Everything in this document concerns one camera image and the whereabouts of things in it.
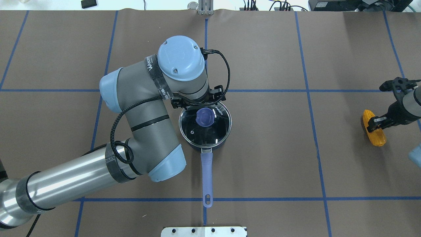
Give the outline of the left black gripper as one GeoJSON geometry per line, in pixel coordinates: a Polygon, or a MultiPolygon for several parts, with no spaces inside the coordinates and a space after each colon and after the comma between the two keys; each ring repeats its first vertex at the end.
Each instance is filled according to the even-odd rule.
{"type": "Polygon", "coordinates": [[[221,101],[226,100],[227,90],[222,85],[210,89],[209,87],[204,91],[204,95],[197,99],[187,98],[182,93],[175,93],[174,97],[170,99],[170,103],[174,109],[183,108],[187,109],[189,106],[217,106],[221,101]]]}

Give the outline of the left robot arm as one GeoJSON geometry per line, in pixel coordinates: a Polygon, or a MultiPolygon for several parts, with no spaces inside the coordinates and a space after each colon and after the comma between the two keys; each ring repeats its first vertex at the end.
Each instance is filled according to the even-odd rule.
{"type": "Polygon", "coordinates": [[[102,100],[118,114],[109,142],[21,179],[9,179],[1,169],[1,231],[141,175],[161,182],[181,173],[186,159],[164,101],[186,108],[224,100],[228,87],[209,86],[206,60],[211,54],[222,55],[199,47],[187,36],[173,36],[157,54],[103,76],[102,100]]]}

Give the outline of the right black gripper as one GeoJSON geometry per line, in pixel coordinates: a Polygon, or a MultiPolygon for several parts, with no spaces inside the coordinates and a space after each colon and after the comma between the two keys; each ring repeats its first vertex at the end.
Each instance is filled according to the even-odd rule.
{"type": "Polygon", "coordinates": [[[367,131],[372,133],[377,129],[385,129],[391,126],[408,125],[421,117],[420,105],[420,80],[409,80],[396,77],[385,81],[380,91],[392,91],[396,102],[388,107],[388,111],[381,117],[372,117],[367,122],[367,131]]]}

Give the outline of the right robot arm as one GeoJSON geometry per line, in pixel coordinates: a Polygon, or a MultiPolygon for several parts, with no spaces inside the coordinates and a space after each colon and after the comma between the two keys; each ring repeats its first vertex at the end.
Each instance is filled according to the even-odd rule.
{"type": "Polygon", "coordinates": [[[420,80],[396,77],[379,86],[381,92],[393,92],[396,101],[388,107],[387,113],[380,117],[376,117],[370,110],[364,110],[362,122],[372,145],[381,147],[386,143],[384,129],[420,120],[421,91],[418,82],[420,80]]]}

